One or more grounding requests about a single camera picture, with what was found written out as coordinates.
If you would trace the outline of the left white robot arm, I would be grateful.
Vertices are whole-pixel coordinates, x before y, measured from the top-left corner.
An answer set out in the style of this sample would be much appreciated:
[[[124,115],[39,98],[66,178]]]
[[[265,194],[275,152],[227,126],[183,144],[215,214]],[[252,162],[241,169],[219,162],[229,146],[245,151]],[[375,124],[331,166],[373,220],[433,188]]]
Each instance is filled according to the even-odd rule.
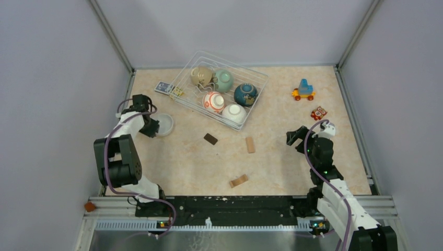
[[[104,138],[94,141],[94,153],[100,183],[114,194],[135,197],[148,203],[155,216],[167,211],[161,187],[143,175],[142,164],[134,139],[140,133],[154,138],[160,122],[151,118],[157,112],[152,100],[143,94],[134,95],[132,104],[118,114],[119,122]]]

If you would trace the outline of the light wooden block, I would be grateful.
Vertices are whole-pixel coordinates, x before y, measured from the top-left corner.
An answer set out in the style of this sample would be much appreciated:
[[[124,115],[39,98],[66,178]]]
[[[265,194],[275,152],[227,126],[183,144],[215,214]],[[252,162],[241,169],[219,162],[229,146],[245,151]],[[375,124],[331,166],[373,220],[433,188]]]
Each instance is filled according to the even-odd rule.
[[[255,145],[253,138],[251,136],[248,136],[245,138],[245,140],[246,140],[247,152],[249,154],[255,153]]]

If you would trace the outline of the light green ceramic bowl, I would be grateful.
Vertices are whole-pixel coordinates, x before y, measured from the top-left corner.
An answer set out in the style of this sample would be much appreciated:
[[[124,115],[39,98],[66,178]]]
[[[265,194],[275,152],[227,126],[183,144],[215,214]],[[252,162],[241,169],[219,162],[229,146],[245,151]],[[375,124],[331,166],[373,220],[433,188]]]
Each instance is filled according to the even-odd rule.
[[[212,83],[217,92],[226,93],[232,88],[234,77],[228,70],[219,69],[214,72]]]

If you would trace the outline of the white ceramic bowl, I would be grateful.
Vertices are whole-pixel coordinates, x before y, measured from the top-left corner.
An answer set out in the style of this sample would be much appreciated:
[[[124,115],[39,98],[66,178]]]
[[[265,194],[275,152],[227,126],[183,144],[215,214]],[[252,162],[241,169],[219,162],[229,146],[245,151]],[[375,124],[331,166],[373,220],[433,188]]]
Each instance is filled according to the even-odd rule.
[[[230,123],[236,124],[242,124],[247,116],[246,110],[239,104],[227,105],[221,114]]]

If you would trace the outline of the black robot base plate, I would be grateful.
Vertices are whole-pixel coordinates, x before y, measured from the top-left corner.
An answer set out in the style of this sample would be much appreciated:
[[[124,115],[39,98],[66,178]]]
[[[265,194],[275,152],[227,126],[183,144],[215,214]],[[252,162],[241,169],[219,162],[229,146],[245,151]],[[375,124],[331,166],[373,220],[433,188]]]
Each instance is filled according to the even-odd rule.
[[[324,219],[306,196],[175,196],[165,203],[139,202],[135,216],[173,226],[296,226]]]

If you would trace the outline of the notched wooden block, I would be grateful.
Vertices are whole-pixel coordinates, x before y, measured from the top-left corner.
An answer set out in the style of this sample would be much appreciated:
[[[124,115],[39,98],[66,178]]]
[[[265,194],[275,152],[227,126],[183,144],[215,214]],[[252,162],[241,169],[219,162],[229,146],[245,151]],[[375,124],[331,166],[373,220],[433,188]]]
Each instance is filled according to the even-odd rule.
[[[231,188],[234,188],[236,186],[239,186],[239,185],[245,183],[248,180],[249,180],[248,176],[246,174],[243,174],[240,177],[238,177],[238,178],[236,178],[234,180],[231,180],[229,182],[229,185],[230,185]]]

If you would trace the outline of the orange patterned white bowl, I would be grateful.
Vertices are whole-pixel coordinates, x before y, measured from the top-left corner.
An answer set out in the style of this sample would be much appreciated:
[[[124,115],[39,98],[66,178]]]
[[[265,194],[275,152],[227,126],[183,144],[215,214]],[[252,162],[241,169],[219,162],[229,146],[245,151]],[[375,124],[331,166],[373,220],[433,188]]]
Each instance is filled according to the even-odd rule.
[[[219,92],[208,92],[203,97],[203,107],[220,114],[225,108],[225,100]]]

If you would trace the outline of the blue yellow toy train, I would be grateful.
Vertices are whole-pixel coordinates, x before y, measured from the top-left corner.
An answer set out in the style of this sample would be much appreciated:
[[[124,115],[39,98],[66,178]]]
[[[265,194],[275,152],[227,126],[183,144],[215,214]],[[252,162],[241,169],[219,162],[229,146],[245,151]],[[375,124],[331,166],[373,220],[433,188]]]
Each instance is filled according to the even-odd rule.
[[[302,78],[299,86],[292,91],[291,96],[295,101],[300,101],[302,98],[312,101],[314,100],[315,94],[316,92],[314,91],[313,86],[308,84],[307,79]]]

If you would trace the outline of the small orange block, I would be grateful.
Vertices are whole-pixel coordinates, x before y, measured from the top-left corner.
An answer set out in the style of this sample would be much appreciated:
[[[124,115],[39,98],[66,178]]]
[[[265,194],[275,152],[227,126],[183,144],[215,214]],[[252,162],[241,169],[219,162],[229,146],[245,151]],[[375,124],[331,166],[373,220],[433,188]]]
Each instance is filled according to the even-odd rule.
[[[93,212],[96,210],[96,205],[92,203],[91,201],[88,201],[84,204],[84,208],[86,212]]]

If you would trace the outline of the plain white bowl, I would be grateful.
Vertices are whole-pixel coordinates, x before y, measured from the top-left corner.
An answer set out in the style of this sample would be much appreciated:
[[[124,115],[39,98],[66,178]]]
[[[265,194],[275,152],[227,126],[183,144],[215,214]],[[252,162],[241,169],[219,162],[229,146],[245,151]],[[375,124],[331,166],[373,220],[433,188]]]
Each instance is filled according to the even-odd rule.
[[[152,118],[159,122],[159,130],[157,136],[167,136],[172,132],[174,121],[171,115],[166,113],[159,113],[152,115]]]

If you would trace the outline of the small yellow patterned tile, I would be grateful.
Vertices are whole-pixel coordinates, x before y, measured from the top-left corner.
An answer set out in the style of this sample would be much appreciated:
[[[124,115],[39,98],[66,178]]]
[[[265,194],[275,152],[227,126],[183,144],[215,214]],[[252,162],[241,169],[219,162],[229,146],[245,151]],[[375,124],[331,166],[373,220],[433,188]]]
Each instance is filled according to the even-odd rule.
[[[170,94],[170,97],[175,99],[175,98],[181,97],[183,94],[184,94],[184,91],[182,89],[180,89],[178,87],[174,87],[171,94]]]

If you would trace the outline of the red owl toy block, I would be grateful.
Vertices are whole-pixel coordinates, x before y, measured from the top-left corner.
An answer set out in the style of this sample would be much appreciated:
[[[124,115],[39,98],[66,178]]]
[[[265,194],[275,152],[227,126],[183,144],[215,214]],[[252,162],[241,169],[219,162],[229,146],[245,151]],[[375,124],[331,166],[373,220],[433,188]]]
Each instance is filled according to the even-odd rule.
[[[320,121],[324,118],[324,116],[327,115],[327,111],[321,107],[318,106],[317,108],[315,108],[312,112],[311,112],[311,118],[313,118],[315,121]]]

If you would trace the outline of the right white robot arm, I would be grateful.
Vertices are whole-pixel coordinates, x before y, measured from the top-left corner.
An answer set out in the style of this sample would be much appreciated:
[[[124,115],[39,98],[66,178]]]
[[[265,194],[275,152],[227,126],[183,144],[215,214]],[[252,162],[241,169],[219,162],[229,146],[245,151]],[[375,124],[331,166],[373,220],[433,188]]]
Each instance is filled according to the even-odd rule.
[[[312,215],[323,215],[340,238],[342,250],[398,250],[396,232],[375,220],[350,192],[343,175],[333,164],[335,126],[327,120],[318,123],[320,132],[301,126],[286,133],[286,144],[303,154],[314,184],[307,194],[306,208]]]

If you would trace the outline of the dark brown block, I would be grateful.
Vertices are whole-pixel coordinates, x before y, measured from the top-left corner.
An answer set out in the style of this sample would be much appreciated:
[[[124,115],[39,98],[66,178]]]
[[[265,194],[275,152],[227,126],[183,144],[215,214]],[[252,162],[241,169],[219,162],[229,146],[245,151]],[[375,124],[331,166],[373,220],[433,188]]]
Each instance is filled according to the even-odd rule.
[[[211,134],[207,133],[204,135],[204,140],[206,140],[211,145],[215,145],[218,142],[218,139],[212,136]]]

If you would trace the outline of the beige ceramic bowl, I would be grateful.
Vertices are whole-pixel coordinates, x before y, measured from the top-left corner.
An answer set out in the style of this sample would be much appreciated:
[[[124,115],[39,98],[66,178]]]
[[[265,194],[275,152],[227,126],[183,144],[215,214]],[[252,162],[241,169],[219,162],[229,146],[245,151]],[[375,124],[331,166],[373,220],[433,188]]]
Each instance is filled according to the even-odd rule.
[[[198,66],[191,70],[190,79],[194,85],[205,87],[213,78],[213,71],[204,66]]]

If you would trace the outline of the dark teal patterned bowl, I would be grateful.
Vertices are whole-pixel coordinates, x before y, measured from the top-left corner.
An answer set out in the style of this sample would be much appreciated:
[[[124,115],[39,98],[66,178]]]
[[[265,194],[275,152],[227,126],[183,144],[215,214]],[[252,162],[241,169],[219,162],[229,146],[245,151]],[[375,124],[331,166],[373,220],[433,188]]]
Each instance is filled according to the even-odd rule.
[[[236,87],[234,91],[234,100],[237,104],[244,107],[251,107],[258,96],[258,89],[249,83],[243,83]]]

